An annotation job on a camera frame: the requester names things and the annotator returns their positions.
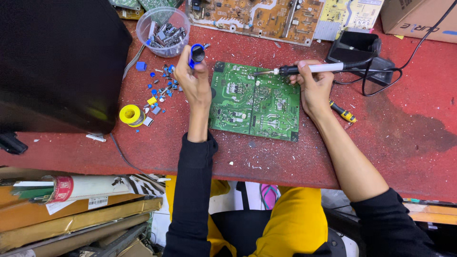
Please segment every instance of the plastic container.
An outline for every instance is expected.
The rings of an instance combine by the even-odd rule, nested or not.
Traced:
[[[149,36],[149,28],[151,27],[151,22],[155,21],[159,26],[162,26],[164,23],[171,23],[176,28],[183,27],[186,36],[184,39],[177,43],[174,46],[166,48],[154,48],[146,44]],[[175,57],[181,54],[184,46],[189,43],[189,31],[191,30],[191,23],[189,19],[184,14],[184,12],[173,8],[173,7],[159,7],[147,11],[137,23],[137,36],[138,39],[148,47],[154,54],[162,57]]]

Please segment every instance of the yellow circuit board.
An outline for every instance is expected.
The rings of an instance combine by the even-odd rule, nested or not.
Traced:
[[[333,41],[343,30],[369,32],[383,3],[384,0],[327,0],[320,17],[323,22],[318,25],[315,39]],[[335,37],[325,38],[330,36],[328,33],[335,34]]]
[[[132,10],[132,9],[127,9],[127,8],[122,8],[122,7],[115,7],[117,15],[121,19],[127,19],[127,20],[139,20],[140,17],[144,14],[144,9],[140,7],[140,10]]]
[[[192,25],[311,46],[325,0],[187,0]]]

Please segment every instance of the blue desoldering pump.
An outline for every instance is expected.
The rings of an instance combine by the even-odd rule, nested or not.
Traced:
[[[196,64],[201,63],[205,59],[205,48],[201,44],[193,44],[191,47],[191,54],[189,55],[189,66],[191,69]]]

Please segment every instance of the screwdriver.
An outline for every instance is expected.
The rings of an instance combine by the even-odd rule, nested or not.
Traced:
[[[336,64],[317,64],[317,65],[309,65],[309,69],[311,72],[324,72],[324,71],[337,71],[337,70],[344,70],[348,66],[347,64],[344,63],[336,63]],[[296,75],[300,74],[298,71],[297,66],[282,66],[279,68],[275,68],[273,70],[269,71],[259,71],[259,72],[254,72],[252,75],[258,76],[258,75],[265,75],[265,74],[274,74],[274,75],[281,75],[281,76],[289,76],[289,75]]]
[[[343,117],[343,119],[347,120],[350,123],[354,123],[354,122],[357,121],[357,119],[356,119],[356,117],[354,115],[352,115],[347,110],[345,110],[345,109],[339,107],[338,105],[336,105],[336,103],[334,101],[329,99],[329,102],[330,102],[330,107],[333,110],[335,110],[341,117]]]

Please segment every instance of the yellow pants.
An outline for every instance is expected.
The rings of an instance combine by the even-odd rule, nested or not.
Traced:
[[[170,207],[170,220],[173,213],[176,176],[167,176],[166,194]],[[294,253],[313,253],[327,241],[327,219],[322,209],[320,189],[308,187],[278,187],[281,197],[271,212],[262,237],[257,239],[257,249],[249,257],[292,256]],[[230,190],[227,181],[211,181],[211,194],[217,196]],[[208,237],[211,242],[210,257],[224,246],[236,257],[236,249],[221,235],[208,214]]]

